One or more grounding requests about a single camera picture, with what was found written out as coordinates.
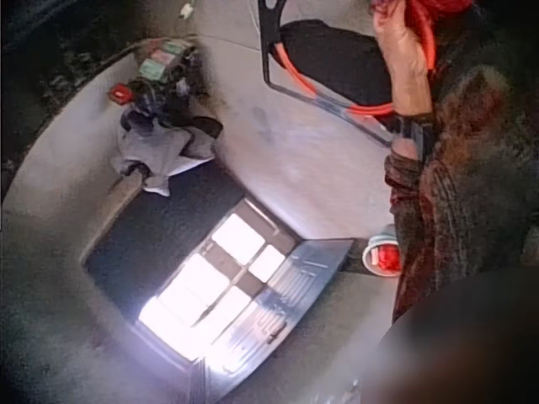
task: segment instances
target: bright window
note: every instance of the bright window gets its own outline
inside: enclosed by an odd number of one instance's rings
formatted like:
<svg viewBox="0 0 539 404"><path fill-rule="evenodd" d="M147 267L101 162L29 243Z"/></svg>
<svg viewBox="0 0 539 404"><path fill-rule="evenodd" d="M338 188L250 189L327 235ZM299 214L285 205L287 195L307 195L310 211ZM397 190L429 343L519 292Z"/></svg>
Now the bright window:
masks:
<svg viewBox="0 0 539 404"><path fill-rule="evenodd" d="M293 244L241 202L146 303L140 323L187 360L199 358L265 287Z"/></svg>

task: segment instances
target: grey cloth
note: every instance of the grey cloth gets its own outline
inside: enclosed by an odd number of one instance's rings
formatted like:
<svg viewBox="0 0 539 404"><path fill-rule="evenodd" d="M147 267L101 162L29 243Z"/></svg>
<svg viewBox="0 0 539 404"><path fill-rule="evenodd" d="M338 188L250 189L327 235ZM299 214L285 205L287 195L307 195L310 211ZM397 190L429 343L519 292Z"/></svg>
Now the grey cloth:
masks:
<svg viewBox="0 0 539 404"><path fill-rule="evenodd" d="M163 128L156 120L151 134L119 125L118 154L111 159L118 173L143 163L149 169L143 188L169 196L168 178L214 158L215 139L195 127Z"/></svg>

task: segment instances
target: red cable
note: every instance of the red cable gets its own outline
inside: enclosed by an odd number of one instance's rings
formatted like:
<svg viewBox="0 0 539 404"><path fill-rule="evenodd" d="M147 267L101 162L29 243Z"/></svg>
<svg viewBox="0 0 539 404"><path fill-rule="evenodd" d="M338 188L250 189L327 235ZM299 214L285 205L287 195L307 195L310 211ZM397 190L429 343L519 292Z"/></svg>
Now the red cable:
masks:
<svg viewBox="0 0 539 404"><path fill-rule="evenodd" d="M434 33L432 32L432 27L430 24L429 12L418 2L418 0L410 0L410 6L414 20L419 23L423 51L427 60L427 68L431 71L435 68L436 45ZM296 69L286 53L285 46L282 43L276 44L275 50L277 51L280 61L284 65L285 69L290 73L294 81L296 81L296 83L311 97L315 98L317 96L316 87ZM350 114L354 115L377 116L390 114L393 112L393 106L391 103L374 106L351 104L346 110Z"/></svg>

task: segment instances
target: grey floor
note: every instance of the grey floor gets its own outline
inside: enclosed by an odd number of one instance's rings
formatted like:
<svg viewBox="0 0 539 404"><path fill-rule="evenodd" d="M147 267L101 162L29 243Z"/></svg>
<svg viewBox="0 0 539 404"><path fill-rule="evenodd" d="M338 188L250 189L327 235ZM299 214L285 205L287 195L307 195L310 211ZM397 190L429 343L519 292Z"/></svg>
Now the grey floor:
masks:
<svg viewBox="0 0 539 404"><path fill-rule="evenodd" d="M136 4L150 35L199 36L212 106L226 128L219 154L290 227L305 238L368 237L391 221L382 169L387 150L263 84L247 0L198 0L187 24L178 19L183 2ZM363 0L289 0L285 20L309 17L370 31ZM10 284L3 288L3 321L20 326L2 326L3 339L16 336L6 360L43 402L184 402L182 386L153 363L79 263L89 223L116 180L108 159L121 111L105 94L135 71L127 58L71 101L30 150L3 201L3 283ZM276 78L290 84L278 70ZM342 402L390 326L395 287L394 279L339 274L227 401ZM138 372L125 352L164 384Z"/></svg>

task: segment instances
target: window pane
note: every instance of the window pane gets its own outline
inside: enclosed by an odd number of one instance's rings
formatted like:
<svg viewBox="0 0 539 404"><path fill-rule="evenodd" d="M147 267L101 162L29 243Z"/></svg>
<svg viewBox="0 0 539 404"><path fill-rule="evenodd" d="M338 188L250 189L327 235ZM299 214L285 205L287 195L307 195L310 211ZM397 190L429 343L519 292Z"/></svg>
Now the window pane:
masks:
<svg viewBox="0 0 539 404"><path fill-rule="evenodd" d="M211 239L242 265L264 245L264 238L236 214L232 214Z"/></svg>
<svg viewBox="0 0 539 404"><path fill-rule="evenodd" d="M200 340L213 343L223 330L247 307L251 298L233 286L217 304L216 308L196 326Z"/></svg>
<svg viewBox="0 0 539 404"><path fill-rule="evenodd" d="M216 301L229 283L230 281L224 274L199 254L189 259L173 282L179 287L191 290L207 306Z"/></svg>
<svg viewBox="0 0 539 404"><path fill-rule="evenodd" d="M207 305L189 289L182 287L176 279L158 299L186 326L192 326L207 308Z"/></svg>
<svg viewBox="0 0 539 404"><path fill-rule="evenodd" d="M203 346L192 329L179 322L157 298L152 298L144 305L138 319L187 360L201 355Z"/></svg>
<svg viewBox="0 0 539 404"><path fill-rule="evenodd" d="M249 267L249 272L262 282L267 282L284 260L285 256L275 247L267 246Z"/></svg>

